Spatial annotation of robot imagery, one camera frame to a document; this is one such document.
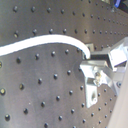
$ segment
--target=white plastic part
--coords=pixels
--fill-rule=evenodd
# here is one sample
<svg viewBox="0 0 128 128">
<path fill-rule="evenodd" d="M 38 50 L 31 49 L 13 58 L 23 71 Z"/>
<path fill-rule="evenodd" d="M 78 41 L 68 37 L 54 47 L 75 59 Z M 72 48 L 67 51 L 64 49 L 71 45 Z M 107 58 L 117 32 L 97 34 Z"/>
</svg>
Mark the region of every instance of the white plastic part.
<svg viewBox="0 0 128 128">
<path fill-rule="evenodd" d="M 65 35 L 43 35 L 43 36 L 19 41 L 19 42 L 9 44 L 6 46 L 2 46 L 0 47 L 0 56 L 7 55 L 13 52 L 17 52 L 17 51 L 30 48 L 33 46 L 37 46 L 41 44 L 49 44 L 49 43 L 50 44 L 62 43 L 62 44 L 69 44 L 69 45 L 75 46 L 83 51 L 87 59 L 90 58 L 90 51 L 84 43 L 82 43 L 81 41 L 73 37 L 69 37 Z"/>
</svg>

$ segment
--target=gray surface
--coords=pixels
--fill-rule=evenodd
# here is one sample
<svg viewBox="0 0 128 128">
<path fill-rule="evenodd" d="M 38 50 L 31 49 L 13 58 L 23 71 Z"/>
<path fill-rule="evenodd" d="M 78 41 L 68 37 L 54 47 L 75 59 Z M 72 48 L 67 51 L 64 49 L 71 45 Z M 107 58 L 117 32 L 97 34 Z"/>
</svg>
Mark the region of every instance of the gray surface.
<svg viewBox="0 0 128 128">
<path fill-rule="evenodd" d="M 56 52 L 54 57 L 51 56 L 52 51 Z M 36 53 L 40 55 L 39 60 L 35 60 Z M 21 58 L 20 64 L 16 63 L 17 57 Z M 6 90 L 6 94 L 0 96 L 2 128 L 41 128 L 45 122 L 49 124 L 49 128 L 107 126 L 116 97 L 112 90 L 104 85 L 98 88 L 101 96 L 95 106 L 90 109 L 81 107 L 81 104 L 85 103 L 84 89 L 80 90 L 80 86 L 84 86 L 84 75 L 78 70 L 81 53 L 77 53 L 75 47 L 48 44 L 6 55 L 0 57 L 0 60 L 0 88 Z M 56 73 L 58 79 L 54 80 L 53 75 Z M 38 84 L 39 78 L 42 78 L 41 85 Z M 24 90 L 19 89 L 21 83 L 25 85 Z M 56 101 L 56 96 L 60 96 L 60 101 Z M 44 108 L 41 107 L 43 101 L 46 104 Z M 23 113 L 24 108 L 28 109 L 27 115 Z M 71 109 L 75 109 L 74 114 L 71 114 Z M 11 116 L 8 122 L 4 119 L 6 114 Z M 58 120 L 59 116 L 63 117 L 62 121 Z"/>
<path fill-rule="evenodd" d="M 35 12 L 31 12 L 32 6 L 35 6 Z M 34 29 L 37 29 L 36 36 L 49 34 L 50 29 L 54 34 L 64 34 L 63 29 L 66 29 L 66 35 L 84 43 L 94 43 L 101 50 L 102 45 L 112 45 L 128 33 L 128 15 L 121 11 L 111 13 L 110 6 L 101 1 L 6 0 L 0 2 L 0 17 L 0 46 L 33 37 Z M 14 37 L 15 31 L 19 32 L 18 38 Z M 65 54 L 66 49 L 69 49 L 68 55 Z M 52 51 L 56 52 L 55 57 L 51 57 Z M 40 54 L 38 61 L 35 60 L 36 53 Z M 19 56 L 21 64 L 16 63 Z M 80 90 L 80 86 L 84 86 L 84 76 L 78 70 L 81 58 L 76 48 L 62 44 L 33 47 L 0 57 L 0 88 L 6 89 L 5 96 L 0 95 L 0 127 L 41 128 L 47 122 L 49 128 L 105 128 L 116 97 L 107 85 L 103 85 L 98 88 L 98 93 L 101 93 L 98 103 L 90 109 L 81 107 L 85 103 L 84 90 Z M 70 76 L 67 75 L 68 70 L 72 71 Z M 57 80 L 53 79 L 55 73 L 58 74 Z M 42 78 L 41 85 L 38 85 L 38 78 Z M 22 91 L 19 89 L 21 83 L 25 85 Z M 73 90 L 72 96 L 69 95 L 70 90 Z M 58 95 L 61 97 L 59 102 L 56 101 Z M 46 103 L 44 108 L 40 105 L 42 101 Z M 24 108 L 28 108 L 27 115 L 23 113 Z M 4 118 L 6 114 L 11 116 L 8 122 Z M 62 121 L 58 120 L 59 116 L 63 117 Z"/>
</svg>

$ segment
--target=pegboard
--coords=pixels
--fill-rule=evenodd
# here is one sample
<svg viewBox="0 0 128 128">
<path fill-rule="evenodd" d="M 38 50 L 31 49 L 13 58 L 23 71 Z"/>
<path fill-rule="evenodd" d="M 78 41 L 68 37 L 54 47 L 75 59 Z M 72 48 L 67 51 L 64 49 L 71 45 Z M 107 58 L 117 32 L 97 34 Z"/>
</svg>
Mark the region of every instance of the pegboard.
<svg viewBox="0 0 128 128">
<path fill-rule="evenodd" d="M 128 15 L 94 0 L 0 2 L 0 46 L 30 37 L 64 34 L 95 50 L 128 36 Z M 98 103 L 85 107 L 81 51 L 47 44 L 1 56 L 0 127 L 107 128 L 116 96 L 98 88 Z"/>
</svg>

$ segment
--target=metal clamp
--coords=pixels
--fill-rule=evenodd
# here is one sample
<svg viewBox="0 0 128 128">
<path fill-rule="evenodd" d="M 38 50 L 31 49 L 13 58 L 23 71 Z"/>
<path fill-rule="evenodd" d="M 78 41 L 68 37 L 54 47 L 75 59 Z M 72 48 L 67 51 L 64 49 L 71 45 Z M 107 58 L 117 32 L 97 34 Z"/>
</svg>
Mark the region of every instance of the metal clamp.
<svg viewBox="0 0 128 128">
<path fill-rule="evenodd" d="M 111 48 L 92 52 L 90 60 L 84 60 L 80 67 L 85 76 L 85 95 L 87 108 L 96 104 L 97 87 L 107 84 L 116 95 L 128 61 L 128 38 L 124 38 Z"/>
</svg>

